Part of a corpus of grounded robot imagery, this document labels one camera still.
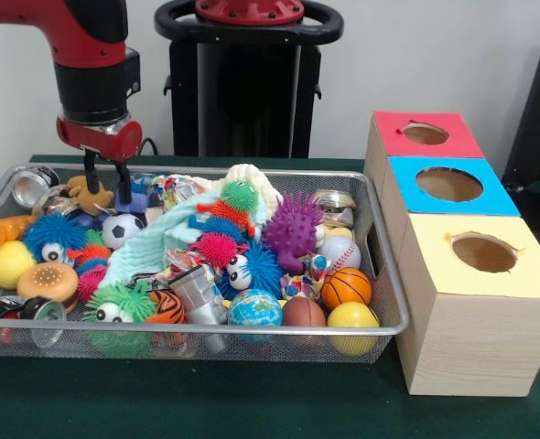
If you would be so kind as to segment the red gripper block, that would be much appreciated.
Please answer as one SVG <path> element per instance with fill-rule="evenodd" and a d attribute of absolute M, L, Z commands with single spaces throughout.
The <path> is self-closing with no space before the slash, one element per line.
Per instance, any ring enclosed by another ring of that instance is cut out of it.
<path fill-rule="evenodd" d="M 84 150 L 86 185 L 93 195 L 100 192 L 100 181 L 95 168 L 97 154 L 112 161 L 125 161 L 134 156 L 142 142 L 142 127 L 129 117 L 112 125 L 82 125 L 58 117 L 59 139 L 72 147 Z M 119 176 L 118 195 L 122 204 L 132 202 L 131 179 L 126 162 L 115 162 Z"/>

